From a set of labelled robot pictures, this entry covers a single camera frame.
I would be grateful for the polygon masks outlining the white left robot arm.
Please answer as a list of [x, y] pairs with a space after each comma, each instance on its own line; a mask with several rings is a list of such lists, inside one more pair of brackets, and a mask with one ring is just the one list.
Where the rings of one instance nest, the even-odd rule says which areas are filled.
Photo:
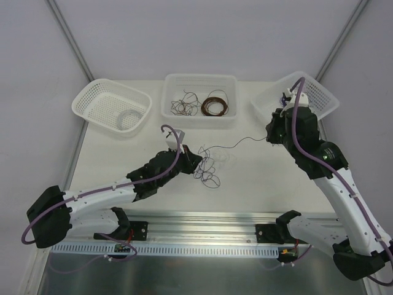
[[[201, 161], [200, 155], [182, 145], [179, 151], [160, 151], [142, 167], [106, 186], [84, 191], [48, 187], [26, 212], [29, 226], [21, 241], [48, 248], [78, 235], [126, 239], [130, 222], [120, 205], [153, 196], [178, 174], [193, 174]], [[31, 241], [26, 239], [28, 232], [33, 235]]]

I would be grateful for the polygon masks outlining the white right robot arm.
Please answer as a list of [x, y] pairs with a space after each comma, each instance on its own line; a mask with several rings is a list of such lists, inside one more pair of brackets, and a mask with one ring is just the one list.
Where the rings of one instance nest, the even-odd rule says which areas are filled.
[[392, 262], [392, 237], [366, 206], [340, 148], [320, 139], [316, 115], [308, 107], [278, 108], [266, 131], [267, 142], [283, 145], [324, 193], [345, 229], [338, 234], [291, 210], [276, 219], [274, 242], [304, 241], [332, 257], [346, 278], [391, 287], [375, 274]]

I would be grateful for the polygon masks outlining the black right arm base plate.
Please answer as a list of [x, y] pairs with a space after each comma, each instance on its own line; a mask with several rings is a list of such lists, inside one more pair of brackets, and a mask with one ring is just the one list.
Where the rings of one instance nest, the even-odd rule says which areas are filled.
[[255, 234], [257, 243], [275, 243], [283, 245], [285, 243], [296, 243], [286, 227], [278, 224], [256, 224]]

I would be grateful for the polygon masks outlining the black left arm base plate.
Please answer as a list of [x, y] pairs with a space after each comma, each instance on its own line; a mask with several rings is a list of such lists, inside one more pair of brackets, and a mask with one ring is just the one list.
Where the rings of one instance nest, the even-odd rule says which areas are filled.
[[147, 221], [125, 221], [106, 235], [116, 240], [146, 241], [148, 225]]

